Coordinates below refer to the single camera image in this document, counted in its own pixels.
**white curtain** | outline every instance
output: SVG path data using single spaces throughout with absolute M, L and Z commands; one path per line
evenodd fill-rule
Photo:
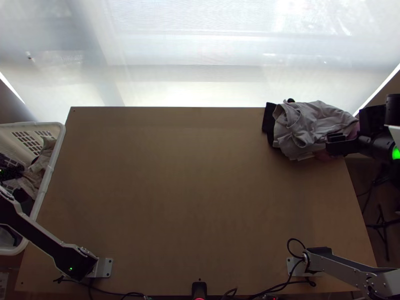
M 71 106 L 354 113 L 400 63 L 398 0 L 0 0 L 0 72 L 39 121 Z

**wall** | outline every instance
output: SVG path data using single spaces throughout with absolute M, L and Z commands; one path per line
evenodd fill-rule
M 400 94 L 400 71 L 388 81 L 366 106 L 385 104 L 387 94 Z
M 0 124 L 36 121 L 27 106 L 0 80 Z

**gray cloth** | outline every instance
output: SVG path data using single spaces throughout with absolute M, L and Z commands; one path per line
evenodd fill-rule
M 351 133 L 358 119 L 322 101 L 278 104 L 272 114 L 273 147 L 280 148 L 290 160 L 302 160 L 325 148 L 326 136 Z

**floor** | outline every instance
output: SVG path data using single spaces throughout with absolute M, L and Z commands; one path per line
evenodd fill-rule
M 348 172 L 350 174 L 355 193 L 363 194 L 366 192 L 372 180 L 379 172 L 379 164 L 372 159 L 364 158 L 347 158 L 346 159 Z M 358 202 L 360 207 L 363 207 L 367 195 L 360 196 Z M 387 221 L 398 218 L 394 213 L 395 208 L 399 204 L 400 192 L 390 183 L 384 183 L 374 187 L 372 190 L 371 200 L 365 210 L 364 220 L 366 224 L 373 224 L 378 218 L 377 205 L 382 205 L 383 213 Z M 385 259 L 385 248 L 378 233 L 374 230 L 368 230 L 369 238 L 375 254 L 376 263 L 379 267 L 397 267 L 400 268 L 400 224 L 394 225 L 388 229 L 389 239 L 389 255 L 390 261 Z M 65 294 L 33 294 L 26 292 L 14 291 L 14 284 L 17 279 L 18 268 L 21 264 L 22 255 L 18 256 L 0 256 L 0 272 L 8 272 L 8 286 L 6 290 L 5 300 L 50 300 L 57 298 L 59 300 L 71 299 L 70 295 Z M 322 293 L 322 294 L 302 294 L 302 295 L 280 295 L 279 299 L 285 300 L 351 300 L 360 297 L 361 294 L 357 291 L 343 293 Z M 93 293 L 93 298 L 101 299 L 120 299 L 120 296 L 108 296 L 98 293 Z M 89 296 L 79 297 L 78 299 L 87 300 Z

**black cable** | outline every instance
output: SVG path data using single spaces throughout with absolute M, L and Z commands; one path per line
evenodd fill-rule
M 233 294 L 232 294 L 232 295 L 229 295 L 229 297 L 230 297 L 231 299 L 234 299 L 237 291 L 238 291 L 238 288 L 237 288 L 237 287 L 228 290 L 225 294 L 222 295 L 221 300 L 225 300 L 225 298 L 226 298 L 230 293 L 232 293 L 232 292 L 233 292 Z
M 64 276 L 61 276 L 60 278 L 54 279 L 53 282 L 57 282 L 59 284 L 62 283 L 62 282 L 75 283 L 75 284 L 78 284 L 80 286 L 84 286 L 84 287 L 87 287 L 87 288 L 89 288 L 89 286 L 90 286 L 89 284 L 86 284 L 86 283 L 83 283 L 83 282 L 78 282 L 78 281 L 75 281 L 75 280 L 63 279 L 63 278 L 64 278 Z M 112 291 L 102 290 L 102 289 L 97 288 L 95 286 L 91 286 L 90 289 L 98 291 L 98 292 L 103 293 L 103 294 L 107 294 L 107 295 L 124 296 L 124 297 L 143 297 L 143 298 L 149 298 L 150 299 L 150 297 L 147 297 L 145 294 L 140 293 L 140 292 L 129 292 L 129 293 L 112 292 Z
M 370 190 L 367 190 L 366 192 L 363 192 L 361 194 L 355 195 L 356 197 L 361 197 L 364 196 L 365 194 L 368 194 L 370 192 Z
M 303 247 L 303 249 L 306 249 L 306 246 L 304 246 L 304 244 L 303 244 L 299 239 L 297 239 L 297 238 L 289 238 L 289 239 L 287 240 L 287 243 L 286 243 L 287 251 L 289 251 L 289 253 L 291 254 L 291 256 L 293 256 L 294 258 L 297 258 L 297 259 L 299 259 L 299 260 L 304 260 L 304 257 L 298 256 L 298 255 L 294 254 L 294 253 L 291 251 L 291 249 L 290 249 L 289 246 L 290 246 L 290 243 L 291 243 L 292 241 L 298 242 L 298 243 Z
M 128 293 L 126 293 L 125 295 L 123 295 L 123 297 L 121 298 L 121 300 L 124 300 L 125 297 L 141 297 L 141 298 L 144 298 L 145 295 L 142 294 L 142 293 L 140 293 L 140 292 L 131 291 L 131 292 L 128 292 Z
M 277 284 L 277 285 L 275 285 L 275 286 L 273 286 L 273 287 L 270 287 L 269 289 L 263 290 L 262 292 L 259 292 L 259 293 L 257 293 L 257 294 L 251 295 L 251 296 L 249 296 L 249 297 L 247 298 L 247 300 L 253 300 L 254 298 L 257 298 L 257 297 L 259 297 L 259 296 L 265 295 L 265 294 L 267 294 L 267 293 L 276 293 L 276 292 L 280 292 L 280 291 L 282 291 L 284 288 L 286 288 L 288 285 L 294 285 L 294 284 L 309 284 L 309 285 L 312 286 L 312 287 L 317 286 L 317 284 L 316 284 L 314 281 L 311 281 L 308 277 L 306 277 L 305 280 L 298 280 L 298 281 L 292 281 L 292 282 L 291 282 L 291 279 L 292 279 L 293 273 L 295 272 L 296 267 L 297 267 L 300 263 L 302 263 L 302 262 L 304 262 L 304 261 L 306 260 L 303 256 L 295 255 L 295 254 L 290 250 L 290 247 L 289 247 L 289 246 L 290 246 L 290 243 L 291 243 L 292 241 L 298 242 L 304 249 L 306 249 L 306 246 L 304 246 L 304 244 L 303 244 L 299 239 L 297 239 L 297 238 L 290 238 L 290 239 L 287 240 L 287 243 L 286 243 L 287 251 L 289 251 L 289 253 L 290 253 L 293 257 L 299 259 L 299 261 L 296 262 L 296 263 L 294 264 L 293 268 L 291 268 L 291 271 L 289 272 L 289 277 L 288 277 L 287 281 L 284 282 L 284 283 Z M 309 266 L 310 266 L 310 259 L 308 259 L 308 255 L 307 255 L 307 266 L 305 267 L 305 269 L 307 270 Z
M 90 278 L 89 284 L 87 286 L 87 293 L 89 295 L 89 299 L 93 300 L 93 296 L 92 296 L 92 285 L 95 282 L 95 278 Z

